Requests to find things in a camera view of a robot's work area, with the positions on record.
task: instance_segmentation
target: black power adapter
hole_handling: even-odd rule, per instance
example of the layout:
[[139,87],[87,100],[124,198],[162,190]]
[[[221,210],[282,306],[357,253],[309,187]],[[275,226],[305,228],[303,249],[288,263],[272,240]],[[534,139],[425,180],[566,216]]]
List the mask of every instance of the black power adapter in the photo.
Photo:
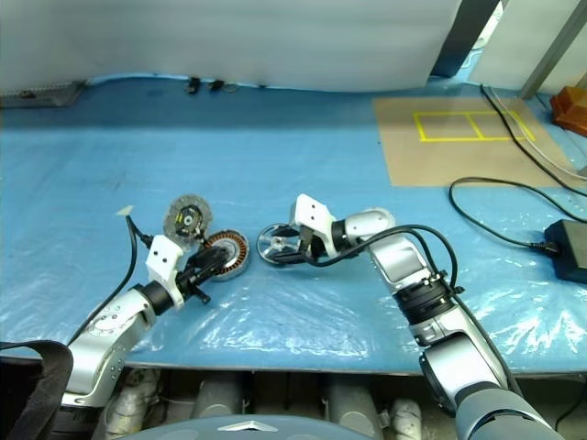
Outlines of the black power adapter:
[[557,247],[558,252],[552,255],[557,277],[587,283],[587,224],[559,220],[544,235]]

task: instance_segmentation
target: blue table surface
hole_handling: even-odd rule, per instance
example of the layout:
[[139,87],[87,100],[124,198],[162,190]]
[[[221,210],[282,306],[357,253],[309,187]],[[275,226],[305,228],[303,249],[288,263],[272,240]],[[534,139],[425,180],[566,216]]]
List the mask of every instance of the blue table surface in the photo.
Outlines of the blue table surface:
[[[254,245],[260,230],[287,222],[298,193],[337,217],[383,206],[401,223],[442,231],[460,258],[463,299],[517,372],[587,368],[587,289],[557,280],[551,261],[510,247],[467,223],[446,188],[390,184],[375,94],[240,88],[187,95],[185,84],[134,79],[97,84],[68,108],[3,112],[3,340],[65,342],[118,284],[129,243],[123,217],[157,234],[184,193],[211,205],[211,228],[236,228]],[[505,96],[512,93],[501,91]],[[377,96],[478,96],[476,87],[431,81]],[[548,124],[575,168],[584,138]],[[586,204],[555,198],[585,216]],[[462,203],[510,236],[541,239],[561,216],[517,189],[463,188]],[[443,250],[432,246],[449,269]],[[139,265],[129,285],[145,283]],[[254,253],[242,276],[208,282],[213,300],[169,311],[136,346],[131,365],[415,373],[419,348],[366,255],[327,269],[276,269]]]

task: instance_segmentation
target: yellow tape rectangle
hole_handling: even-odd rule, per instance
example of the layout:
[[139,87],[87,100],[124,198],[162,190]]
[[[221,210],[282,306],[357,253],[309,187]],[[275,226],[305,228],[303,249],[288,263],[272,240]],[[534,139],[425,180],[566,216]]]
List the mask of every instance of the yellow tape rectangle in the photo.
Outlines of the yellow tape rectangle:
[[[536,138],[534,134],[530,131],[530,129],[524,124],[522,118],[514,111],[509,111],[509,116],[511,116],[515,121],[522,127],[522,131],[524,134],[532,141],[535,141]],[[412,116],[414,118],[415,127],[418,130],[418,134],[420,135],[420,142],[494,142],[494,141],[506,141],[511,140],[510,137],[502,137],[502,136],[491,136],[486,137],[477,123],[474,121],[472,116],[479,115],[479,116],[487,116],[487,115],[497,115],[497,112],[493,110],[472,110],[472,111],[446,111],[446,112],[413,112]],[[426,135],[426,131],[424,130],[424,126],[422,125],[422,120],[420,119],[421,116],[464,116],[471,128],[477,135],[477,137],[429,137]],[[516,137],[518,140],[523,140],[524,137]]]

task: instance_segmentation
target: copper coil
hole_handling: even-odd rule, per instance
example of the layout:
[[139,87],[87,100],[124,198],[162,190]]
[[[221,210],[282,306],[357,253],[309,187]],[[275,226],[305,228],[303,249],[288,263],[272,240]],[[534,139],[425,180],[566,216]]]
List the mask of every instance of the copper coil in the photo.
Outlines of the copper coil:
[[211,248],[215,244],[215,242],[220,241],[222,239],[229,239],[232,242],[236,243],[238,246],[238,254],[237,254],[237,260],[234,263],[232,263],[230,266],[224,266],[219,271],[219,273],[221,273],[221,274],[230,272],[231,270],[234,270],[237,267],[239,267],[243,263],[245,258],[247,257],[247,248],[248,248],[247,243],[242,238],[242,236],[240,236],[240,234],[230,232],[230,231],[221,231],[221,232],[216,232],[215,234],[212,234],[204,242],[204,247]]

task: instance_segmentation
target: black cable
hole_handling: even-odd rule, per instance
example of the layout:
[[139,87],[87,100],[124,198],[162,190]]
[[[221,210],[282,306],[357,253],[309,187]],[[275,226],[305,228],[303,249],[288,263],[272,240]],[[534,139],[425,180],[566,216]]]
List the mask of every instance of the black cable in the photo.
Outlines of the black cable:
[[506,181],[506,180],[503,180],[503,179],[494,179],[494,178],[491,178],[491,177],[469,176],[469,177],[461,177],[460,179],[457,179],[453,183],[451,183],[450,186],[449,186],[449,201],[450,201],[450,204],[452,205],[452,207],[460,215],[462,215],[463,217],[465,217],[467,220],[469,220],[474,225],[477,225],[478,227],[480,227],[480,228],[486,230],[487,232],[489,232],[490,234],[492,234],[492,235],[494,235],[494,236],[502,239],[503,241],[507,241],[508,243],[512,243],[512,244],[518,245],[518,246],[524,246],[524,247],[527,247],[527,248],[533,248],[533,249],[537,249],[537,250],[542,250],[542,251],[549,252],[549,253],[555,253],[556,252],[556,249],[553,247],[553,245],[551,245],[549,243],[545,243],[545,242],[532,243],[532,242],[527,242],[527,241],[516,240],[516,239],[513,239],[513,238],[511,238],[509,236],[504,236],[503,234],[500,234],[499,232],[497,232],[496,230],[490,228],[489,226],[484,225],[481,221],[477,220],[476,218],[474,218],[470,214],[467,214],[462,209],[462,207],[460,207],[460,205],[457,203],[457,201],[455,200],[454,190],[455,190],[455,188],[458,185],[461,185],[463,183],[479,183],[479,182],[500,183],[500,184],[504,184],[504,185],[512,185],[512,186],[516,186],[516,187],[519,187],[519,188],[524,188],[526,190],[531,191],[532,193],[536,193],[539,196],[545,198],[551,204],[553,204],[554,206],[556,206],[562,213],[564,213],[568,217],[572,218],[573,220],[576,220],[576,221],[581,222],[581,223],[587,223],[587,219],[586,218],[578,217],[577,215],[575,215],[572,212],[568,211],[560,203],[558,203],[556,200],[554,200],[552,197],[550,197],[547,193],[545,193],[543,191],[540,191],[538,188],[535,188],[535,187],[530,186],[530,185],[526,185],[525,183],[522,183],[522,182],[519,182],[519,181]]
[[554,423],[554,430],[555,431],[557,431],[557,432],[559,431],[560,422],[562,422],[564,419],[569,417],[577,408],[579,408],[579,405],[581,405],[584,400],[587,400],[587,380],[583,383],[581,394],[579,394],[579,397],[577,398],[575,403],[573,403],[572,406],[567,411],[565,411],[563,414],[561,414],[559,416],[559,418],[557,419],[557,421]]
[[475,317],[475,315],[473,314],[471,309],[467,306],[467,304],[465,304],[465,302],[458,295],[453,295],[453,298],[459,304],[459,306],[462,308],[462,310],[465,312],[465,314],[467,316],[469,316],[469,319],[471,319],[473,324],[477,327],[477,330],[479,330],[479,333],[481,333],[481,335],[483,336],[483,339],[485,339],[485,342],[487,342],[487,345],[489,346],[489,348],[492,350],[493,354],[497,358],[499,365],[501,365],[502,370],[504,371],[505,378],[507,379],[507,384],[510,387],[510,390],[512,390],[518,396],[524,398],[524,393],[520,389],[520,385],[519,385],[519,383],[517,383],[517,379],[512,374],[512,370],[505,363],[505,360],[502,357],[502,354],[497,349],[497,346],[495,346],[495,344],[493,343],[493,341],[492,341],[491,337],[489,336],[489,334],[487,333],[487,331],[485,331],[485,329],[483,328],[483,326],[481,325],[479,320]]
[[[459,263],[457,261],[457,256],[455,254],[455,251],[452,248],[452,246],[450,245],[449,241],[442,234],[440,234],[440,232],[438,232],[436,229],[434,229],[432,227],[425,226],[425,225],[402,225],[402,226],[391,227],[389,229],[385,229],[384,231],[382,231],[378,234],[375,234],[371,238],[358,244],[357,246],[352,247],[352,248],[340,253],[338,256],[331,258],[331,259],[328,259],[326,261],[315,261],[313,259],[310,259],[305,254],[305,251],[303,249],[301,249],[302,250],[301,254],[302,254],[302,257],[305,259],[305,261],[308,262],[309,264],[311,264],[312,266],[324,268],[327,266],[332,266],[333,264],[338,263],[342,259],[354,257],[357,254],[359,254],[364,248],[366,248],[366,247],[372,245],[373,243],[375,243],[379,240],[382,240],[386,237],[390,237],[390,236],[397,235],[397,234],[411,234],[414,237],[416,237],[418,239],[418,241],[420,242],[420,245],[422,246],[422,249],[424,250],[424,252],[426,254],[426,258],[428,259],[428,263],[430,264],[430,267],[433,269],[434,272],[437,272],[436,263],[434,262],[434,260],[431,257],[430,249],[427,245],[427,242],[416,231],[414,231],[414,229],[420,229],[423,231],[427,231],[430,234],[433,234],[434,236],[436,236],[442,242],[445,249],[449,253],[450,264],[452,267],[449,285],[451,288],[454,289],[456,286],[456,283],[457,283],[457,276],[459,273]],[[485,342],[487,343],[488,347],[492,350],[493,355],[497,358],[497,361],[499,362],[500,366],[502,367],[502,370],[504,371],[504,375],[507,380],[509,388],[513,392],[518,394],[519,396],[524,397],[524,394],[523,394],[522,390],[520,389],[520,386],[517,383],[517,380],[515,379],[514,375],[512,374],[512,371],[509,369],[509,367],[505,363],[505,360],[502,357],[501,353],[499,352],[499,350],[497,349],[497,347],[493,343],[491,337],[485,331],[485,329],[483,328],[483,326],[481,325],[479,320],[477,320],[477,318],[475,317],[475,315],[473,314],[471,309],[469,309],[467,304],[465,304],[465,302],[458,295],[453,294],[452,298],[454,298],[454,300],[457,302],[457,304],[462,308],[463,312],[467,316],[469,316],[469,319],[471,319],[471,322],[473,323],[473,325],[475,325],[475,327],[477,327],[477,330],[479,330],[479,333],[481,334],[483,339],[485,339]]]
[[517,136],[514,134],[514,130],[512,130],[509,123],[507,122],[507,119],[505,119],[504,113],[499,109],[497,104],[493,101],[492,97],[489,94],[487,94],[487,92],[485,91],[485,88],[483,87],[483,84],[480,84],[479,88],[480,88],[483,96],[487,99],[487,102],[491,105],[491,107],[493,107],[493,110],[495,110],[497,112],[497,115],[500,117],[500,119],[504,123],[504,127],[507,129],[507,132],[510,134],[510,137],[512,138],[514,143],[518,146],[518,148],[521,149],[522,152],[524,154],[526,154],[528,156],[528,158],[530,160],[532,160],[537,167],[539,167],[541,170],[543,170],[553,181],[558,183],[560,186],[562,186],[566,190],[569,190],[573,193],[576,193],[582,197],[587,197],[587,192],[583,192],[581,190],[578,190],[578,189],[573,188],[572,186],[568,185],[565,181],[563,181],[554,172],[552,172],[551,170],[546,168],[544,165],[542,165],[542,163],[540,163],[540,161],[538,159],[536,159],[534,156],[532,156],[532,154],[517,139]]
[[75,339],[77,339],[79,337],[79,335],[82,334],[85,327],[87,327],[92,322],[92,320],[96,317],[96,315],[99,314],[100,311],[108,303],[110,303],[115,296],[117,296],[120,293],[120,291],[122,291],[122,289],[127,284],[128,280],[130,280],[130,277],[132,277],[133,272],[135,271],[135,266],[137,266],[137,235],[136,235],[137,227],[135,226],[135,224],[133,223],[133,221],[129,215],[127,215],[125,218],[127,219],[128,235],[130,236],[130,246],[131,246],[130,263],[128,265],[127,274],[125,275],[125,278],[116,286],[114,291],[112,293],[110,293],[102,302],[100,302],[92,310],[92,312],[90,314],[88,314],[88,317],[85,318],[82,325],[80,325],[78,327],[78,329],[75,331],[72,338],[70,339],[70,342],[68,342],[67,345],[71,344]]
[[150,249],[150,245],[153,243],[153,236],[143,234],[140,229],[138,229],[137,225],[135,225],[135,222],[132,220],[130,215],[127,215],[127,221],[130,222],[130,226],[132,227],[133,232],[137,234],[140,241],[143,242],[147,249]]
[[368,246],[372,245],[373,243],[380,241],[380,240],[383,240],[386,237],[395,236],[397,234],[411,234],[414,237],[416,237],[418,239],[418,241],[420,242],[420,245],[422,245],[422,249],[424,250],[424,252],[426,254],[426,258],[428,259],[428,262],[430,263],[430,267],[435,272],[437,272],[437,269],[436,269],[437,265],[434,262],[434,260],[432,259],[432,254],[430,253],[430,249],[428,248],[426,241],[419,234],[415,233],[414,229],[427,231],[430,234],[437,237],[442,242],[445,249],[449,253],[449,257],[450,257],[451,271],[450,271],[449,285],[450,285],[450,287],[454,288],[457,283],[457,274],[459,272],[459,263],[457,261],[457,256],[455,254],[455,251],[452,248],[452,246],[450,245],[449,241],[442,234],[440,234],[436,229],[429,227],[429,226],[426,226],[426,225],[402,225],[402,226],[390,227],[389,229],[385,229],[384,231],[375,234],[374,236],[372,236],[371,238],[368,238],[367,240],[363,241],[362,243],[358,244],[357,246],[351,247],[350,249],[347,249],[344,252],[341,252],[336,257],[328,259],[326,261],[316,261],[314,259],[311,259],[305,254],[305,252],[303,252],[303,250],[302,250],[301,254],[302,254],[302,257],[305,259],[305,261],[308,264],[311,264],[312,266],[316,266],[318,268],[325,268],[327,266],[332,266],[333,264],[338,263],[342,259],[348,259],[351,257],[355,257],[364,248],[367,248]]

